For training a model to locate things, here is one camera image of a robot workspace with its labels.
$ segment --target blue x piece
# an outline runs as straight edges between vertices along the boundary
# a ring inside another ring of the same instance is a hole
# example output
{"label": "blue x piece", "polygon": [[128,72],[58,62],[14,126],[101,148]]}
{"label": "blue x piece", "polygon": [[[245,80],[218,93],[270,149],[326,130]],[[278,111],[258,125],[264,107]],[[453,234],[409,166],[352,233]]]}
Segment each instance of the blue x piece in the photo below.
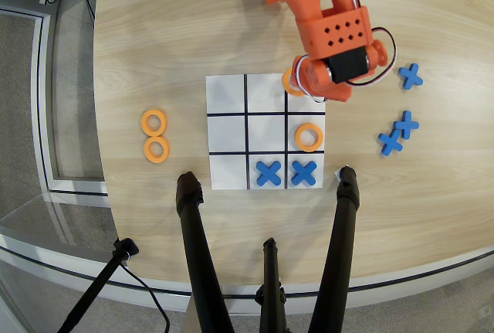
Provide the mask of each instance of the blue x piece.
{"label": "blue x piece", "polygon": [[263,162],[258,161],[255,166],[261,172],[261,175],[257,178],[257,185],[263,186],[268,181],[272,182],[275,186],[281,185],[281,178],[276,174],[281,168],[279,161],[275,161],[269,167]]}
{"label": "blue x piece", "polygon": [[389,156],[393,150],[402,151],[403,145],[398,142],[400,137],[400,130],[393,130],[389,136],[386,134],[380,134],[379,140],[384,142],[383,150],[381,153],[383,155]]}
{"label": "blue x piece", "polygon": [[414,84],[416,84],[417,86],[421,86],[422,84],[424,84],[424,80],[417,75],[418,64],[411,64],[409,70],[404,67],[400,68],[398,72],[405,77],[403,83],[403,88],[405,90],[410,90]]}
{"label": "blue x piece", "polygon": [[403,112],[403,118],[401,121],[394,122],[394,128],[397,130],[401,130],[401,136],[408,140],[411,136],[411,130],[416,130],[420,127],[418,122],[415,122],[411,119],[411,111],[405,110]]}
{"label": "blue x piece", "polygon": [[297,186],[303,180],[306,180],[309,185],[314,185],[316,179],[312,176],[312,172],[317,168],[317,164],[314,161],[310,161],[304,167],[298,161],[294,161],[292,166],[295,168],[296,174],[292,177],[292,184]]}

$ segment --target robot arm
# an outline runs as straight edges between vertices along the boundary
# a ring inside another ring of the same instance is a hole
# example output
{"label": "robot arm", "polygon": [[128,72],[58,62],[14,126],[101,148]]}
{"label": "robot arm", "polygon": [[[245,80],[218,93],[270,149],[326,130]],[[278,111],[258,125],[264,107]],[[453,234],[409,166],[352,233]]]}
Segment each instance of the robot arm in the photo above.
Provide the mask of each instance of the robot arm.
{"label": "robot arm", "polygon": [[374,75],[377,65],[387,64],[386,49],[374,40],[367,7],[360,0],[332,0],[333,7],[323,11],[320,0],[266,0],[279,1],[293,11],[307,52],[293,62],[289,82],[295,88],[347,101],[351,86],[357,86],[351,80]]}

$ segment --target orange o piece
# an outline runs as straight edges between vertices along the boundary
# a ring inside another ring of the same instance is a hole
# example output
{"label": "orange o piece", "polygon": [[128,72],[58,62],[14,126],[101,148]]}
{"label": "orange o piece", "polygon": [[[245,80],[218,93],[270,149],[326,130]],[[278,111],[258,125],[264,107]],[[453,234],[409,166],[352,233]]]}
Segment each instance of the orange o piece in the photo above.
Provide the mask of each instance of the orange o piece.
{"label": "orange o piece", "polygon": [[[313,145],[305,145],[302,142],[302,133],[307,130],[313,130],[317,133],[316,142]],[[323,130],[320,129],[319,126],[316,126],[314,123],[305,123],[302,124],[295,133],[295,141],[296,144],[299,145],[299,148],[308,153],[317,150],[321,144],[323,143],[324,133]]]}
{"label": "orange o piece", "polygon": [[[151,115],[155,115],[160,120],[160,127],[157,130],[153,130],[149,127],[148,121]],[[142,131],[144,131],[147,136],[159,136],[167,129],[167,116],[161,110],[151,109],[144,113],[140,120],[140,125]]]}
{"label": "orange o piece", "polygon": [[290,85],[290,76],[292,74],[292,68],[288,68],[288,70],[283,74],[283,78],[281,79],[283,83],[283,87],[285,88],[285,91],[289,93],[290,95],[301,97],[301,96],[306,96],[305,93],[302,90],[295,90],[291,85]]}
{"label": "orange o piece", "polygon": [[[151,144],[154,142],[158,143],[163,148],[162,155],[156,155],[151,151]],[[144,144],[144,153],[149,161],[152,161],[153,163],[161,163],[165,161],[170,154],[170,144],[168,144],[168,141],[161,136],[151,136]]]}

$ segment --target black tripod leg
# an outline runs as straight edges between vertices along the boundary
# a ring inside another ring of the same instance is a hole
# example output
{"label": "black tripod leg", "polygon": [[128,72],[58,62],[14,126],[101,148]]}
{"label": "black tripod leg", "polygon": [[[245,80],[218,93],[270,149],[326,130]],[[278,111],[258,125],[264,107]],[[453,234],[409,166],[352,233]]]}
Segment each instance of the black tripod leg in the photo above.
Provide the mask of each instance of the black tripod leg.
{"label": "black tripod leg", "polygon": [[136,247],[131,239],[124,239],[122,241],[116,241],[114,246],[117,250],[114,250],[113,257],[109,263],[101,270],[97,278],[92,282],[87,291],[76,303],[76,306],[67,315],[66,320],[63,322],[62,327],[59,329],[59,333],[68,333],[72,331],[80,319],[84,316],[87,309],[93,303],[94,299],[101,292],[107,281],[111,278],[118,265],[123,260],[128,260],[130,256],[139,253],[139,249]]}
{"label": "black tripod leg", "polygon": [[343,167],[340,177],[333,232],[309,333],[337,333],[343,326],[360,199],[355,171]]}
{"label": "black tripod leg", "polygon": [[182,225],[185,256],[192,293],[202,333],[233,333],[215,266],[202,227],[199,204],[203,203],[201,184],[192,172],[180,176],[177,186],[177,212]]}
{"label": "black tripod leg", "polygon": [[287,333],[285,316],[285,291],[278,275],[278,248],[273,238],[264,242],[264,284],[255,295],[261,305],[260,333]]}

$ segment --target tic-tac-toe board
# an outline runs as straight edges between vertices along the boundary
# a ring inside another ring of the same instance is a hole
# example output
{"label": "tic-tac-toe board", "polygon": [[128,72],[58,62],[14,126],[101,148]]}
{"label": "tic-tac-toe board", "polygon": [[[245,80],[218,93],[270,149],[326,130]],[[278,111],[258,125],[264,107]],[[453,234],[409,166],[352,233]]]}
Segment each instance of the tic-tac-toe board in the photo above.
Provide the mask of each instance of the tic-tac-toe board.
{"label": "tic-tac-toe board", "polygon": [[[282,74],[206,77],[213,190],[323,187],[324,141],[307,153],[295,133],[305,123],[325,131],[326,103],[287,94],[281,79]],[[314,138],[302,134],[304,144]]]}

